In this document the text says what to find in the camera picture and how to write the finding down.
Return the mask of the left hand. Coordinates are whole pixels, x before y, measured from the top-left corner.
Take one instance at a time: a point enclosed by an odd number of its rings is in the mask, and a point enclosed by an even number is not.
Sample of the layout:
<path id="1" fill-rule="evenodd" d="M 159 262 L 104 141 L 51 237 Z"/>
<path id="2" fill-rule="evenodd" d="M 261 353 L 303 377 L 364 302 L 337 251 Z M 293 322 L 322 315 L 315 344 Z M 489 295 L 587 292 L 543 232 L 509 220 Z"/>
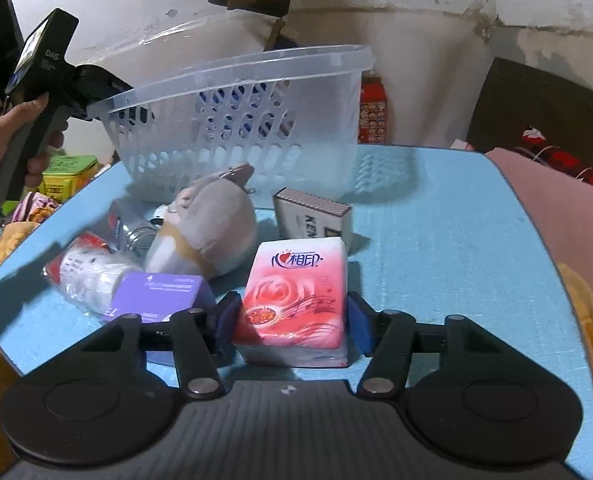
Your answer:
<path id="1" fill-rule="evenodd" d="M 14 135 L 24 126 L 34 122 L 46 110 L 49 96 L 44 94 L 30 102 L 23 102 L 12 107 L 6 114 L 0 116 L 0 163 Z M 44 172 L 50 163 L 51 155 L 47 151 L 30 158 L 24 170 L 24 186 L 26 188 L 38 188 L 42 183 Z"/>

